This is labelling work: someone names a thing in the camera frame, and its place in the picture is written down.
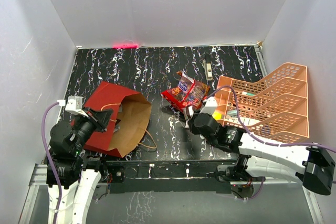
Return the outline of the silver brown chocolate packet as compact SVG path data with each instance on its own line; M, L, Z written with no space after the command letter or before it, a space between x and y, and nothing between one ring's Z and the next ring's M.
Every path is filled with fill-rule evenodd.
M185 118L185 128L189 129L190 126L192 125L192 119L193 119L193 115L194 115L194 110L193 110L193 106L189 105L183 108L183 114L184 114L184 118Z

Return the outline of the red brown paper bag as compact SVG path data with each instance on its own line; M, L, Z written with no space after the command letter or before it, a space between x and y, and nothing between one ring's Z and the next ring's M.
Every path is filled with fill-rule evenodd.
M83 110L113 109L106 132L94 132L84 149L123 158L141 142L149 124L152 104L139 92L108 82L101 82Z

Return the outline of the red cookie snack bag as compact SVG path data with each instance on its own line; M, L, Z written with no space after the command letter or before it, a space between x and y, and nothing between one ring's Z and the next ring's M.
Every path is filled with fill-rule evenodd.
M161 97L180 112L188 106L192 106L193 110L199 109L208 95L210 86L190 78L181 70L177 74L180 76L177 87L162 91Z

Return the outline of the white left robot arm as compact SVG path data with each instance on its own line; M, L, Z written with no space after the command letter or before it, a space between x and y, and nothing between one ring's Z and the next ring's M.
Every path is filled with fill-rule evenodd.
M113 110L83 111L86 115L76 115L72 123L60 121L50 130L46 153L48 223L86 223L98 183L105 181L110 187L113 181L103 160L90 164L80 155L93 133L107 131Z

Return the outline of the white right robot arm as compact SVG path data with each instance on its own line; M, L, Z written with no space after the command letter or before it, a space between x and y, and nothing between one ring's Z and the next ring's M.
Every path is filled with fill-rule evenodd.
M328 196L334 183L335 160L330 147L317 143L285 144L272 141L235 126L223 126L211 115L197 113L186 122L194 135L212 146L235 153L233 166L221 166L213 177L226 182L263 181L267 177L302 183L306 189Z

